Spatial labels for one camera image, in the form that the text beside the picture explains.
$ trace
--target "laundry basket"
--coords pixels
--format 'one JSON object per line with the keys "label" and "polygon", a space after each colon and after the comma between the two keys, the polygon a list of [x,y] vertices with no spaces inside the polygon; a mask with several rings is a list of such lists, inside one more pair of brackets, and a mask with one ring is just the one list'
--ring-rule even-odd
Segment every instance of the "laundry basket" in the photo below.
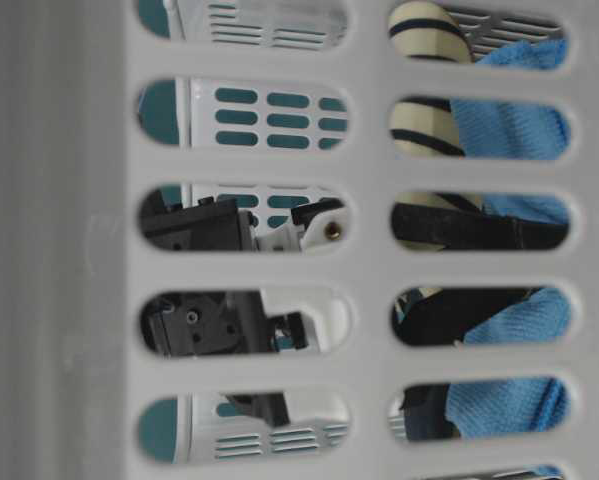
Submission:
{"label": "laundry basket", "polygon": [[[568,59],[551,72],[404,59],[388,34],[399,3],[172,0],[171,42],[146,30],[134,0],[0,1],[0,480],[505,478],[543,464],[599,480],[599,0],[443,2],[477,57],[567,33]],[[182,148],[136,121],[137,98],[164,77],[176,78]],[[221,88],[257,97],[221,100]],[[573,141],[541,165],[415,158],[394,148],[388,122],[409,95],[549,103]],[[279,114],[308,126],[268,118]],[[173,183],[186,206],[238,196],[258,235],[287,221],[288,205],[335,196],[353,228],[324,255],[160,251],[137,217],[150,192]],[[396,244],[389,217],[400,193],[420,190],[555,194],[571,234],[550,252],[416,255]],[[405,289],[528,279],[571,300],[572,328],[555,344],[414,349],[390,329]],[[273,286],[337,291],[351,319],[345,341],[319,355],[183,360],[143,343],[140,314],[155,295]],[[404,387],[533,375],[572,394],[554,431],[395,441]],[[317,387],[337,392],[347,413],[327,404],[292,432],[231,416],[221,395]],[[146,410],[177,396],[177,462],[194,460],[196,442],[200,465],[158,464],[138,441]],[[300,447],[273,453],[278,433]],[[232,451],[244,455],[217,458]]]}
{"label": "laundry basket", "polygon": [[[164,0],[163,4],[170,38],[193,44],[319,52],[339,45],[348,28],[337,1]],[[519,40],[534,43],[563,36],[561,27],[549,20],[445,6],[477,59]],[[349,121],[343,100],[322,85],[205,77],[176,78],[176,113],[182,148],[247,149],[273,155],[283,150],[319,153],[336,148],[345,140]],[[235,198],[241,208],[252,211],[255,231],[261,235],[287,221],[291,208],[334,194],[319,185],[192,183],[181,185],[181,196],[186,207],[209,196]],[[329,418],[317,423],[273,431],[260,420],[219,415],[226,405],[220,395],[179,397],[175,462],[225,461],[280,452],[314,454],[337,446],[348,428],[345,408],[335,408]],[[406,435],[399,408],[399,402],[392,405],[389,422],[395,437],[403,440]]]}

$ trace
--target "plastic grid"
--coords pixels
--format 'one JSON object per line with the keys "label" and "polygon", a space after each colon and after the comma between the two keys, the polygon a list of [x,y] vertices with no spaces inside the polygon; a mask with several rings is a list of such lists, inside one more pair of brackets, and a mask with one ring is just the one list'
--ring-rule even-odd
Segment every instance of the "plastic grid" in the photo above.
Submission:
{"label": "plastic grid", "polygon": [[[487,2],[466,2],[489,8]],[[132,30],[130,86],[173,71],[212,78],[284,82],[301,78],[338,88],[353,120],[348,139],[328,153],[252,154],[168,152],[171,167],[161,173],[149,167],[156,147],[131,131],[133,160],[129,202],[163,178],[189,176],[225,183],[269,182],[293,178],[318,182],[342,192],[354,214],[348,243],[329,257],[156,254],[130,239],[129,301],[137,302],[162,281],[137,281],[157,272],[178,288],[248,288],[266,284],[327,284],[348,297],[354,328],[348,342],[326,358],[216,359],[164,363],[150,359],[140,345],[130,347],[128,420],[159,395],[188,388],[195,378],[202,390],[279,389],[329,385],[342,393],[352,412],[348,440],[330,456],[307,461],[253,463],[246,466],[200,467],[199,475],[241,478],[306,476],[331,478],[403,478],[502,471],[550,463],[568,478],[599,478],[599,0],[546,0],[541,10],[532,0],[498,2],[497,7],[553,17],[572,38],[567,63],[554,73],[497,71],[467,66],[408,62],[390,45],[386,19],[392,1],[349,0],[350,28],[343,44],[319,55],[155,42]],[[155,61],[146,61],[148,57]],[[574,137],[569,151],[550,166],[514,162],[415,159],[395,152],[387,135],[387,113],[407,94],[506,98],[543,103],[550,99],[569,117]],[[247,163],[247,171],[240,168]],[[502,192],[544,191],[564,198],[573,213],[573,233],[559,250],[538,254],[409,255],[391,238],[388,213],[394,198],[408,189]],[[204,272],[189,275],[190,271]],[[476,286],[550,283],[563,289],[576,312],[574,327],[555,345],[414,351],[400,345],[387,320],[391,299],[404,287],[419,284]],[[554,375],[570,388],[573,410],[554,432],[488,441],[398,445],[386,422],[386,405],[405,384],[509,376]],[[138,452],[129,453],[132,478],[187,478],[191,468],[156,467]]]}
{"label": "plastic grid", "polygon": [[[131,0],[0,2],[0,26],[12,26],[0,28],[0,185],[16,186],[0,188],[0,479],[413,478],[552,463],[569,479],[599,480],[599,0],[497,2],[563,23],[570,57],[551,73],[404,61],[385,33],[397,2],[344,3],[342,45],[289,55],[169,44],[143,29]],[[143,135],[133,105],[146,84],[173,74],[331,85],[353,127],[324,153],[168,149]],[[407,94],[549,100],[569,117],[573,142],[550,165],[407,158],[387,134],[388,112]],[[45,122],[35,122],[40,113]],[[65,129],[66,119],[76,128]],[[342,192],[355,220],[349,241],[328,257],[175,256],[150,248],[136,228],[138,205],[161,184],[254,184],[262,175]],[[415,256],[395,245],[388,214],[401,191],[486,187],[559,194],[572,235],[557,251],[522,255]],[[561,287],[575,307],[572,330],[555,345],[414,351],[381,320],[404,288],[528,279]],[[167,362],[141,344],[137,315],[155,292],[261,285],[337,288],[353,311],[346,344],[275,362]],[[568,421],[546,434],[413,446],[387,428],[385,407],[405,384],[513,375],[562,379],[574,400]],[[172,467],[138,448],[137,421],[156,399],[305,385],[334,388],[350,406],[348,439],[329,456]]]}

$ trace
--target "black stripe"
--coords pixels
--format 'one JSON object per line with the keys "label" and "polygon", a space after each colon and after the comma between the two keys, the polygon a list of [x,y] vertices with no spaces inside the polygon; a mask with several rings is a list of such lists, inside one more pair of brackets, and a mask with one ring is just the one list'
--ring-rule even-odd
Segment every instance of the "black stripe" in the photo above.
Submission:
{"label": "black stripe", "polygon": [[399,128],[392,130],[392,138],[394,138],[395,140],[405,140],[407,142],[416,143],[417,145],[429,147],[444,155],[450,155],[452,157],[465,157],[465,153],[462,149],[457,148],[454,145],[439,138],[426,135],[425,133],[419,133],[413,130],[405,130]]}
{"label": "black stripe", "polygon": [[452,23],[432,18],[413,18],[410,20],[404,20],[403,22],[399,22],[390,28],[390,36],[394,37],[395,35],[398,35],[401,32],[405,32],[406,30],[414,30],[416,28],[432,28],[435,30],[442,30],[444,32],[456,35],[464,42],[466,41],[466,37],[463,36],[461,30],[455,27]]}
{"label": "black stripe", "polygon": [[401,103],[415,103],[417,105],[424,105],[426,107],[437,108],[444,112],[451,113],[450,101],[445,98],[438,97],[407,97],[401,100]]}
{"label": "black stripe", "polygon": [[462,197],[461,195],[457,195],[455,193],[437,193],[438,197],[443,198],[446,202],[448,202],[453,207],[458,208],[459,210],[463,210],[464,212],[473,212],[473,213],[481,213],[470,200]]}
{"label": "black stripe", "polygon": [[435,62],[457,63],[454,58],[443,57],[441,55],[408,55],[408,58],[414,58],[415,60],[432,60]]}
{"label": "black stripe", "polygon": [[391,225],[397,240],[454,251],[550,250],[568,235],[568,225],[405,203],[395,205]]}

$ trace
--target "white plastic basket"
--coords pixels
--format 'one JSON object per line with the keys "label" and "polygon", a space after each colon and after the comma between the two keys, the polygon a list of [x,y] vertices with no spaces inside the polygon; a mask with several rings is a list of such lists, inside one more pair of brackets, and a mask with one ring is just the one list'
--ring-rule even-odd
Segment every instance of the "white plastic basket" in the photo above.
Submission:
{"label": "white plastic basket", "polygon": [[[445,5],[471,42],[477,59],[491,51],[526,40],[531,43],[560,38],[563,33],[557,24],[540,18],[488,12],[482,9],[458,8]],[[164,0],[173,40],[201,43],[233,44],[239,47],[287,48],[320,51],[338,45],[345,36],[347,19],[341,4],[335,0]],[[322,128],[324,119],[348,122],[348,113],[336,93],[321,85],[306,83],[275,84],[248,82],[234,79],[188,78],[176,79],[177,127],[183,148],[252,149],[262,153],[274,152],[281,147],[270,139],[287,135],[303,139],[294,148],[319,152],[334,147],[345,139],[346,131]],[[221,91],[241,92],[239,101],[222,99]],[[304,99],[299,106],[275,105],[271,95],[296,96]],[[220,121],[221,112],[240,112],[251,120]],[[303,128],[274,126],[271,116],[291,115],[306,119]],[[221,133],[250,135],[252,141],[238,145],[219,141]],[[301,198],[313,203],[333,194],[318,186],[269,186],[184,184],[181,186],[184,206],[196,205],[204,197],[250,196],[256,198],[248,207],[257,218],[256,233],[269,233],[289,216],[288,208],[275,208],[273,199]],[[281,293],[287,300],[296,297],[292,291]],[[321,318],[330,323],[332,319]],[[322,335],[321,342],[332,343]],[[325,350],[321,345],[318,350]],[[347,432],[345,406],[334,398],[316,395],[315,402],[324,401],[333,409],[327,418],[315,418],[293,424],[296,448],[286,453],[315,453],[339,444]],[[222,418],[217,409],[225,403],[221,395],[206,394],[179,397],[179,418],[176,462],[212,462],[244,456],[276,455],[275,435],[262,421],[248,417]],[[389,413],[389,425],[397,439],[405,439],[400,402],[395,402]],[[335,434],[337,441],[332,441]]]}

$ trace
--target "teal slot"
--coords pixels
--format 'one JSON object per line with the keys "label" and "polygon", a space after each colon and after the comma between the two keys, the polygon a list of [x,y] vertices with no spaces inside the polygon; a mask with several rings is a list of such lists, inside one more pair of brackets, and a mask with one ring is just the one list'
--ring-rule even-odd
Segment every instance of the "teal slot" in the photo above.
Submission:
{"label": "teal slot", "polygon": [[220,102],[227,103],[246,103],[252,105],[256,103],[259,96],[254,90],[242,90],[239,88],[219,88],[215,92],[215,98]]}
{"label": "teal slot", "polygon": [[268,146],[305,150],[310,146],[310,140],[308,140],[308,137],[298,137],[295,135],[270,135],[268,137]]}
{"label": "teal slot", "polygon": [[292,197],[283,195],[273,195],[268,199],[268,206],[270,208],[295,208],[300,205],[306,205],[310,203],[308,197]]}
{"label": "teal slot", "polygon": [[345,112],[346,106],[337,98],[322,98],[319,100],[319,108],[329,112]]}
{"label": "teal slot", "polygon": [[257,135],[249,132],[218,132],[217,143],[220,145],[239,145],[253,147],[259,141]]}
{"label": "teal slot", "polygon": [[273,107],[307,108],[310,99],[305,95],[293,93],[271,93],[268,95],[268,104]]}
{"label": "teal slot", "polygon": [[319,140],[321,150],[331,150],[341,143],[340,138],[322,138]]}
{"label": "teal slot", "polygon": [[278,228],[288,221],[288,217],[274,216],[268,219],[268,226],[270,228]]}
{"label": "teal slot", "polygon": [[239,208],[255,208],[259,205],[259,199],[255,195],[239,195],[224,193],[217,197],[217,201],[236,200]]}
{"label": "teal slot", "polygon": [[240,110],[219,110],[215,114],[219,123],[234,125],[254,125],[259,117],[255,112],[244,112]]}
{"label": "teal slot", "polygon": [[239,417],[241,414],[230,403],[220,403],[217,405],[217,415],[221,418]]}
{"label": "teal slot", "polygon": [[268,116],[268,125],[282,128],[308,128],[310,120],[303,115],[283,115],[273,113]]}
{"label": "teal slot", "polygon": [[319,128],[331,132],[345,132],[348,130],[348,120],[340,118],[322,118],[319,120]]}

